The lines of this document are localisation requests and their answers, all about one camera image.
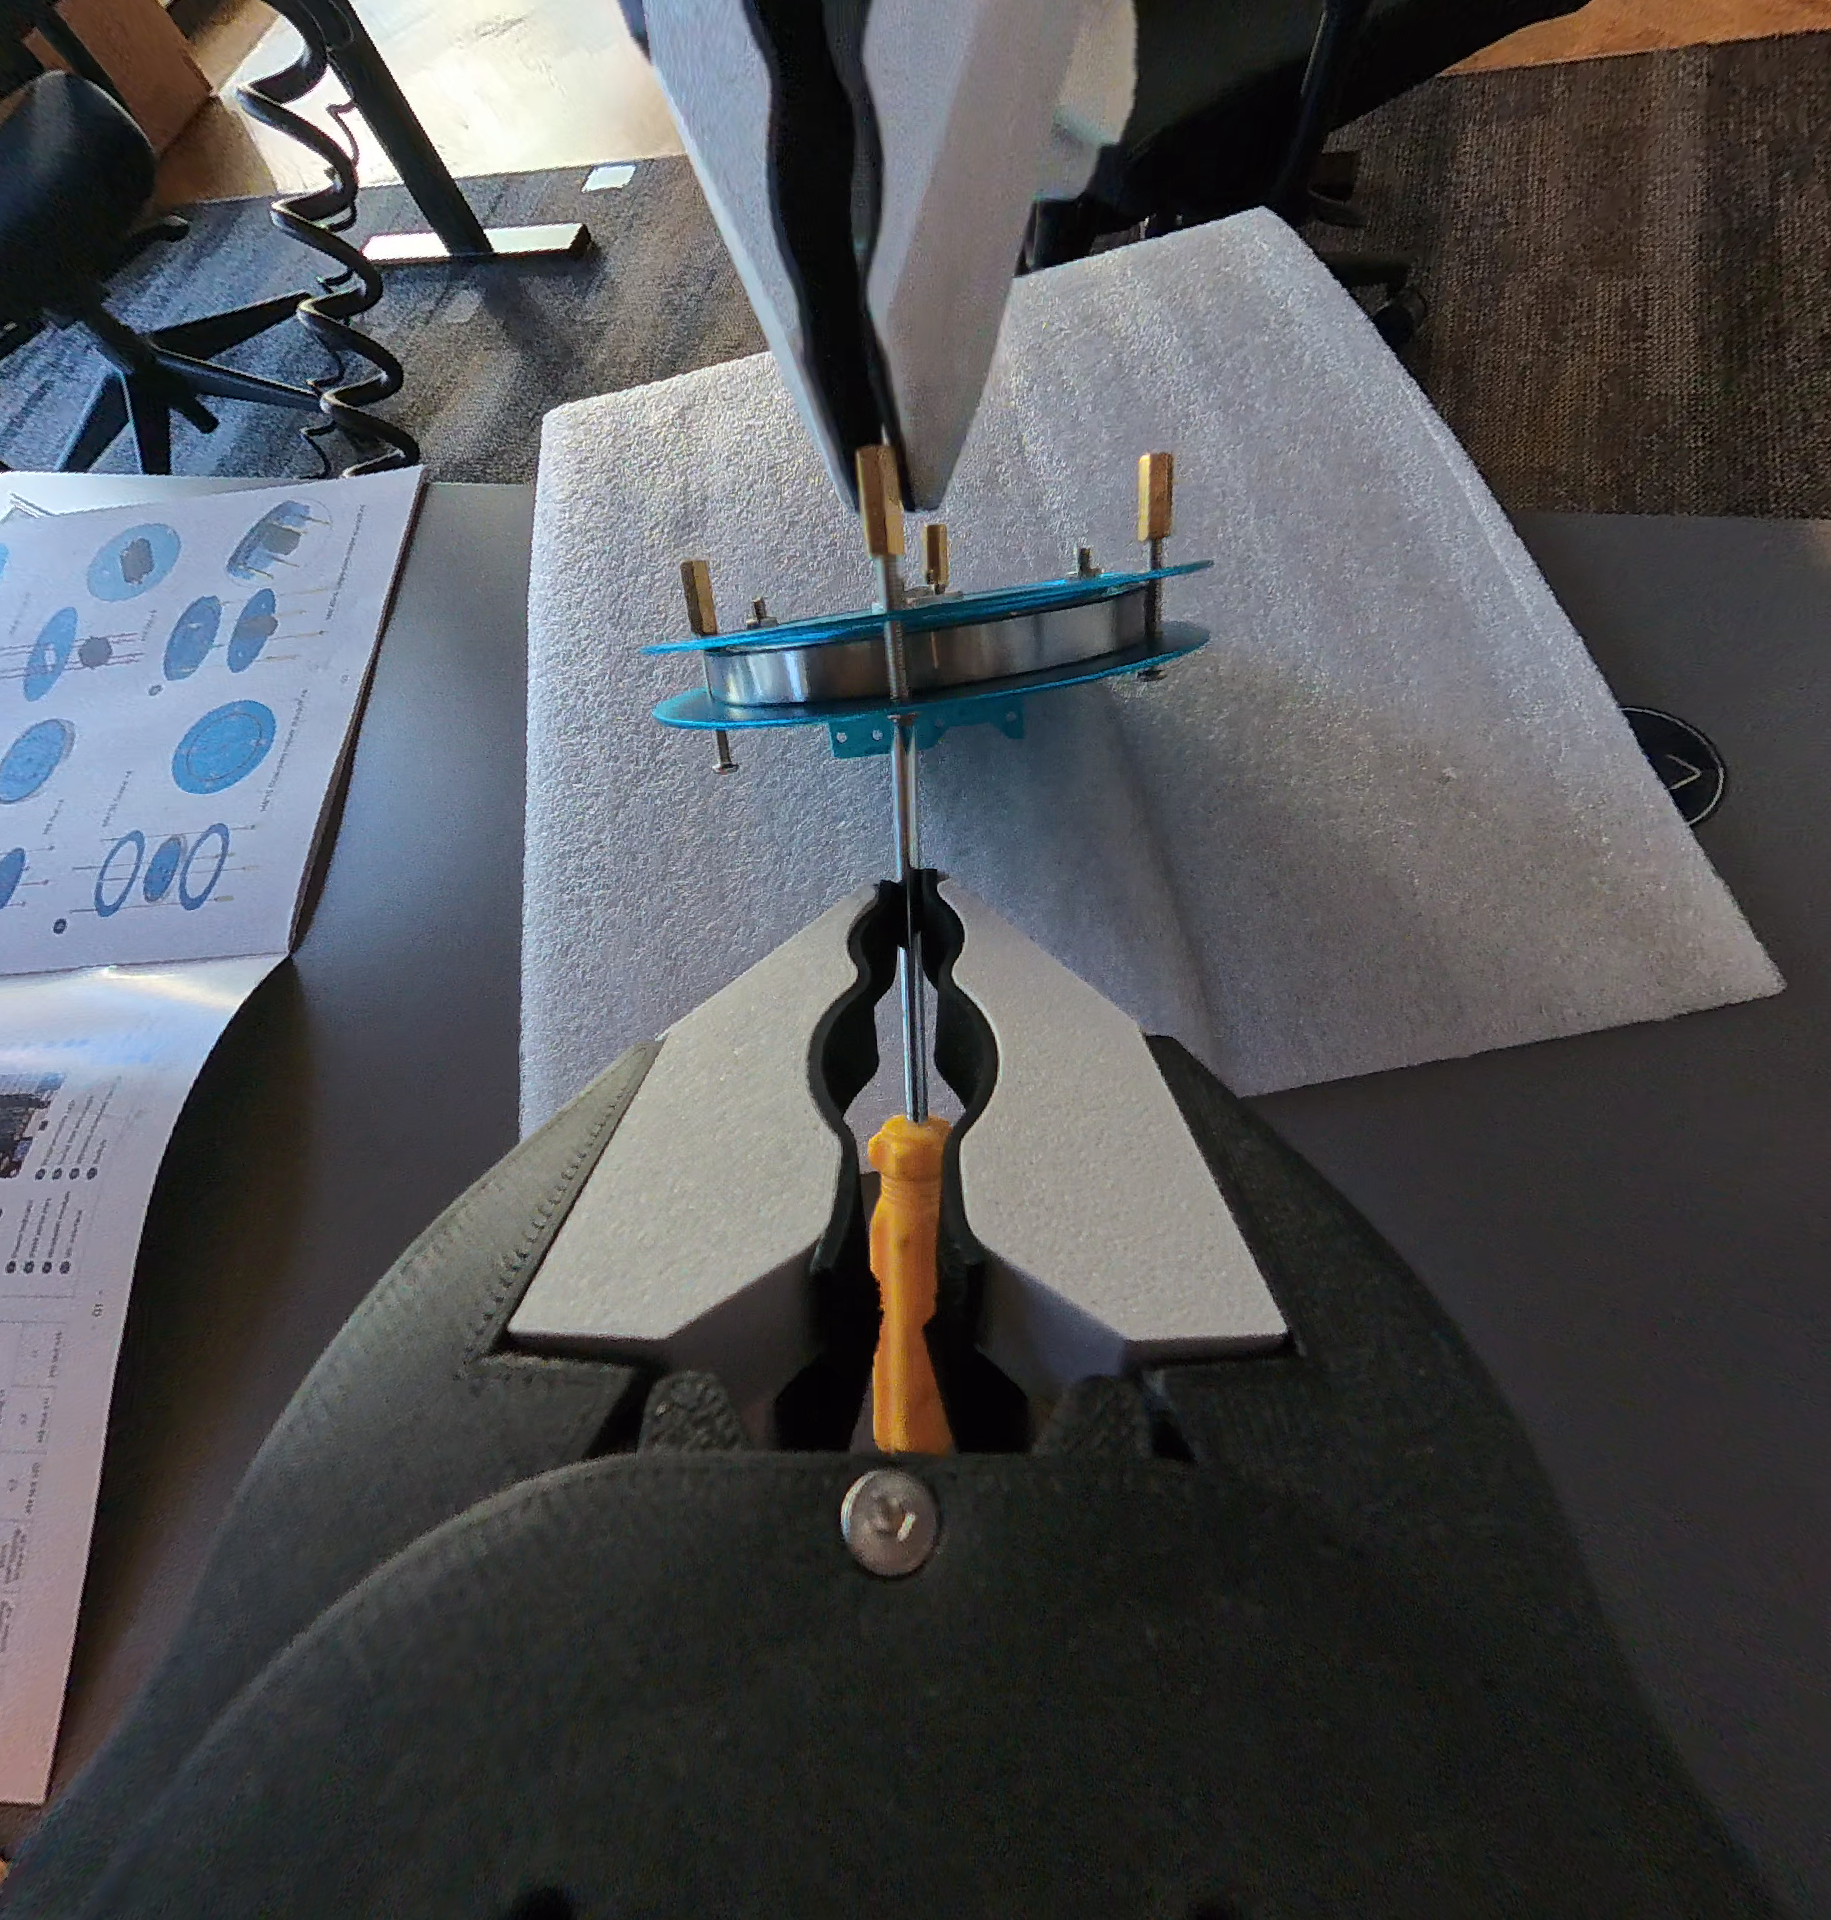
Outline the orange-handled screwdriver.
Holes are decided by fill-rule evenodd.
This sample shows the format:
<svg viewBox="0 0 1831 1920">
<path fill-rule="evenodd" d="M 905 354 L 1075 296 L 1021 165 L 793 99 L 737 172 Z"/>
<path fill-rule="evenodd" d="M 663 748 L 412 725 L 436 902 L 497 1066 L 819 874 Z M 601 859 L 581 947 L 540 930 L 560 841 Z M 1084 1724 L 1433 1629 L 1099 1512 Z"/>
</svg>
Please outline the orange-handled screwdriver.
<svg viewBox="0 0 1831 1920">
<path fill-rule="evenodd" d="M 868 1142 L 868 1164 L 879 1174 L 870 1220 L 870 1268 L 879 1283 L 873 1438 L 883 1452 L 942 1454 L 952 1451 L 952 1430 L 927 1328 L 936 1308 L 936 1227 L 949 1125 L 931 1117 L 929 1105 L 917 772 L 912 722 L 898 718 L 891 774 L 905 908 L 901 968 L 905 1110 L 890 1117 Z"/>
</svg>

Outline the black office chair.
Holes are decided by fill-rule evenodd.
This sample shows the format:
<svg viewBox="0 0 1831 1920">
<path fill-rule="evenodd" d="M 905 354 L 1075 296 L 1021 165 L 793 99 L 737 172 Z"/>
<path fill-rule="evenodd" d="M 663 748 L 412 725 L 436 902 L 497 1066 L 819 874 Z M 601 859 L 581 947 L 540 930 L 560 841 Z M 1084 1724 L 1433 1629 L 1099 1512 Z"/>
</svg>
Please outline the black office chair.
<svg viewBox="0 0 1831 1920">
<path fill-rule="evenodd" d="M 1126 131 L 1083 190 L 1036 207 L 1021 270 L 1265 207 L 1290 226 L 1361 226 L 1357 157 L 1329 133 L 1509 31 L 1474 2 L 1136 4 L 1139 85 Z"/>
</svg>

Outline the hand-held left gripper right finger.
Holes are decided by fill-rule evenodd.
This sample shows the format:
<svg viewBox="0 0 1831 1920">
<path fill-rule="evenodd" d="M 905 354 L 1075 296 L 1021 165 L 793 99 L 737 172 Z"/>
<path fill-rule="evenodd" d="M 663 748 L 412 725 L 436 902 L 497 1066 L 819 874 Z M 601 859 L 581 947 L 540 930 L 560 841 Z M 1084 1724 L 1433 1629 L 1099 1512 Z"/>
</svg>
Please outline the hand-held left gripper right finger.
<svg viewBox="0 0 1831 1920">
<path fill-rule="evenodd" d="M 1278 1347 L 1266 1291 L 1143 1028 L 960 887 L 952 977 L 997 1076 L 958 1135 L 987 1253 L 980 1345 L 1021 1389 Z"/>
</svg>

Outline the blue round metal base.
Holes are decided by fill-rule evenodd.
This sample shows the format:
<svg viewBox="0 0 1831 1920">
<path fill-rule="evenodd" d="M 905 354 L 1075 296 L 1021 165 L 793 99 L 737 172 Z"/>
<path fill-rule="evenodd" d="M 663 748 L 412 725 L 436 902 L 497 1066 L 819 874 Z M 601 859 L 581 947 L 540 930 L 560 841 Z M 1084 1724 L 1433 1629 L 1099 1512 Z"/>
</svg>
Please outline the blue round metal base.
<svg viewBox="0 0 1831 1920">
<path fill-rule="evenodd" d="M 1161 586 L 1210 567 L 1172 563 L 915 598 L 896 615 L 902 700 L 890 693 L 885 613 L 877 609 L 659 642 L 650 654 L 698 659 L 703 684 L 664 698 L 653 716 L 698 732 L 827 725 L 838 759 L 885 753 L 893 713 L 912 716 L 920 750 L 973 723 L 1019 739 L 1030 695 L 1143 672 L 1208 642 L 1200 626 L 1161 626 Z"/>
</svg>

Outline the open instruction booklet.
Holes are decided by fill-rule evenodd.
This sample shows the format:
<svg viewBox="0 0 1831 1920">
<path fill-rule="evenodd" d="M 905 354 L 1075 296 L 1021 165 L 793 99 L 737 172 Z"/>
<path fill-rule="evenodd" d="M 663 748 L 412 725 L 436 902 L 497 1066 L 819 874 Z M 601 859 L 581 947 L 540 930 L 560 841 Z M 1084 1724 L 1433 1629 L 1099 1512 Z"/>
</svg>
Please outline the open instruction booklet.
<svg viewBox="0 0 1831 1920">
<path fill-rule="evenodd" d="M 0 1802 L 49 1780 L 162 1152 L 291 947 L 421 493 L 0 522 Z"/>
</svg>

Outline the white foam sheet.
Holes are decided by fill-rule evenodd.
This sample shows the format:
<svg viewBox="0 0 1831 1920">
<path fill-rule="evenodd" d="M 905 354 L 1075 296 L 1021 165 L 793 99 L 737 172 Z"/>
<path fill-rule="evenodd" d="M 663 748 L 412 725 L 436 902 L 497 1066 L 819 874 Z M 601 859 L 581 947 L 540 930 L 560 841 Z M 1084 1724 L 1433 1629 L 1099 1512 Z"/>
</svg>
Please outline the white foam sheet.
<svg viewBox="0 0 1831 1920">
<path fill-rule="evenodd" d="M 1019 280 L 944 519 L 968 586 L 1134 552 L 1212 642 L 922 757 L 922 851 L 1239 1093 L 1775 991 L 1780 973 L 1454 434 L 1256 210 Z M 864 543 L 770 355 L 545 419 L 530 589 L 521 1122 L 891 872 L 883 759 L 651 719 L 678 563 L 783 615 Z"/>
</svg>

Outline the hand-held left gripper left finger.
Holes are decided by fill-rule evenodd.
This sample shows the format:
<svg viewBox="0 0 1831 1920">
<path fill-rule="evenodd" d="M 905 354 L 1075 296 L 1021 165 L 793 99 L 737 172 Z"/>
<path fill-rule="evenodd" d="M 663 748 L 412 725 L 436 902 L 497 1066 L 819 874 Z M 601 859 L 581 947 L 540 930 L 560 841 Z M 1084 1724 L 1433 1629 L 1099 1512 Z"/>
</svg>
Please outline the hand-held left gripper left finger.
<svg viewBox="0 0 1831 1920">
<path fill-rule="evenodd" d="M 505 1333 L 706 1372 L 783 1443 L 846 1443 L 879 1330 L 848 1108 L 902 898 L 864 887 L 667 1028 Z"/>
</svg>

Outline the black saddle stool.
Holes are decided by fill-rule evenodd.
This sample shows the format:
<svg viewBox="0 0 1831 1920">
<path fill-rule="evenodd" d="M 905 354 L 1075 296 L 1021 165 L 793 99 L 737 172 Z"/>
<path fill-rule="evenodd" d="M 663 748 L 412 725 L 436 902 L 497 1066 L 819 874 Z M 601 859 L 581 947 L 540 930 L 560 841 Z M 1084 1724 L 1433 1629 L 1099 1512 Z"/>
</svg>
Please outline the black saddle stool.
<svg viewBox="0 0 1831 1920">
<path fill-rule="evenodd" d="M 217 429 L 203 397 L 288 407 L 320 419 L 317 393 L 199 357 L 295 316 L 288 294 L 199 322 L 136 332 L 112 316 L 107 280 L 183 218 L 143 220 L 156 167 L 148 136 L 109 92 L 67 70 L 25 84 L 0 119 L 0 359 L 44 325 L 79 323 L 112 370 L 88 404 L 62 468 L 85 472 L 123 429 L 143 474 L 171 468 L 170 415 Z"/>
</svg>

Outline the brown cardboard box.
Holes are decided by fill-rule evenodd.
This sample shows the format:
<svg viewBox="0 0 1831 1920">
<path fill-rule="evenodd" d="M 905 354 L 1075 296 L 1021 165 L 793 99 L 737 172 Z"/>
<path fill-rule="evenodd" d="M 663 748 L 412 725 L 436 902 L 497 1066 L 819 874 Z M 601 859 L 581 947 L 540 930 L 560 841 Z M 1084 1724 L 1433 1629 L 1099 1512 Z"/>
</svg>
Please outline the brown cardboard box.
<svg viewBox="0 0 1831 1920">
<path fill-rule="evenodd" d="M 24 43 L 43 64 L 101 72 L 156 157 L 212 99 L 190 43 L 158 2 L 38 4 Z"/>
</svg>

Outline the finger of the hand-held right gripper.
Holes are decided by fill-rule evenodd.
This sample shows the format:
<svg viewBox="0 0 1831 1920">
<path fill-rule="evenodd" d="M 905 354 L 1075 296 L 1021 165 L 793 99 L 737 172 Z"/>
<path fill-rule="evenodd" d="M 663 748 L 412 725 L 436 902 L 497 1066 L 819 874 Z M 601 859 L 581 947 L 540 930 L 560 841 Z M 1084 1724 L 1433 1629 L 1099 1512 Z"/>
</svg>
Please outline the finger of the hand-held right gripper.
<svg viewBox="0 0 1831 1920">
<path fill-rule="evenodd" d="M 822 451 L 898 432 L 864 299 L 879 226 L 866 14 L 868 4 L 640 4 L 640 44 Z"/>
<path fill-rule="evenodd" d="M 1071 199 L 1136 95 L 1130 2 L 885 2 L 861 40 L 879 131 L 864 280 L 905 494 L 935 507 L 976 415 L 1030 207 Z"/>
</svg>

